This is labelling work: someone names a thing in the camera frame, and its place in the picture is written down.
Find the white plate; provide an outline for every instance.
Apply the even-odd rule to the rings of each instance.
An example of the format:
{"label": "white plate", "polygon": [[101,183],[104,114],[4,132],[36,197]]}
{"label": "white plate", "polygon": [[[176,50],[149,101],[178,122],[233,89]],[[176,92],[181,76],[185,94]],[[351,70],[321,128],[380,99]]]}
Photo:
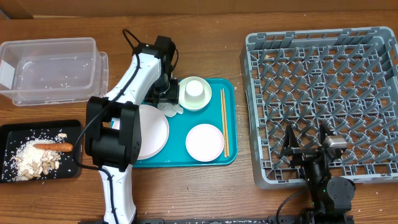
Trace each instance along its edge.
{"label": "white plate", "polygon": [[185,146],[188,153],[197,161],[210,162],[223,152],[224,136],[211,124],[199,124],[189,131]]}
{"label": "white plate", "polygon": [[[159,153],[169,138],[169,122],[163,112],[149,105],[139,106],[141,122],[141,151],[138,160],[148,159]],[[113,123],[113,129],[119,129],[120,122]]]}

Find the chopsticks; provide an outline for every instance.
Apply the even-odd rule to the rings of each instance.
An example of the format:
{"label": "chopsticks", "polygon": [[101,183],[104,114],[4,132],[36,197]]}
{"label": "chopsticks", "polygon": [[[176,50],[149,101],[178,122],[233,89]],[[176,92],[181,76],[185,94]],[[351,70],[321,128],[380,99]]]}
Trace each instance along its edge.
{"label": "chopsticks", "polygon": [[221,116],[223,118],[223,136],[224,136],[224,157],[229,157],[229,141],[228,141],[228,120],[226,118],[226,105],[225,105],[225,91],[220,90],[221,93]]}

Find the white cup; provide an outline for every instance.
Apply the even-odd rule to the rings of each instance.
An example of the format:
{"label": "white cup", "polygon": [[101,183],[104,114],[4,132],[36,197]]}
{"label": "white cup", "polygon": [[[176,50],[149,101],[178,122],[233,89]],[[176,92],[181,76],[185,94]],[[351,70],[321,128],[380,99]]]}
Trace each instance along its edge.
{"label": "white cup", "polygon": [[198,80],[192,80],[185,86],[185,101],[191,106],[201,106],[205,98],[203,84]]}

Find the gray dish rack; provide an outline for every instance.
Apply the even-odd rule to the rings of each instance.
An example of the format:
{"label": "gray dish rack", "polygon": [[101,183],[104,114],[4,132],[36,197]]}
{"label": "gray dish rack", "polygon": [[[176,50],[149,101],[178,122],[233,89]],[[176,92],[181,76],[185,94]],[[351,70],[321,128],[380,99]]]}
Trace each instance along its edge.
{"label": "gray dish rack", "polygon": [[291,124],[300,147],[319,145],[320,123],[348,142],[332,175],[398,181],[397,41],[388,27],[249,34],[241,53],[254,181],[299,187],[280,150]]}

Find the teal tray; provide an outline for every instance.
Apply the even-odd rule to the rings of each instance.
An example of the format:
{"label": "teal tray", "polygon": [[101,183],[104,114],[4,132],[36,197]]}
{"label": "teal tray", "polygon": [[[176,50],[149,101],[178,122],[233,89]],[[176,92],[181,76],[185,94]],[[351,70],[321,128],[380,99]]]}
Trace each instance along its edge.
{"label": "teal tray", "polygon": [[[191,167],[191,166],[218,166],[232,163],[238,155],[238,139],[236,133],[235,95],[232,84],[223,78],[209,78],[206,81],[211,86],[212,96],[210,102],[200,111],[192,112],[184,109],[183,114],[167,118],[170,126],[169,139],[164,148],[155,156],[137,161],[135,168],[153,167]],[[185,147],[185,138],[189,130],[198,124],[212,124],[221,132],[223,122],[221,119],[221,95],[224,88],[226,115],[228,117],[229,157],[224,157],[224,152],[211,162],[194,160]]]}

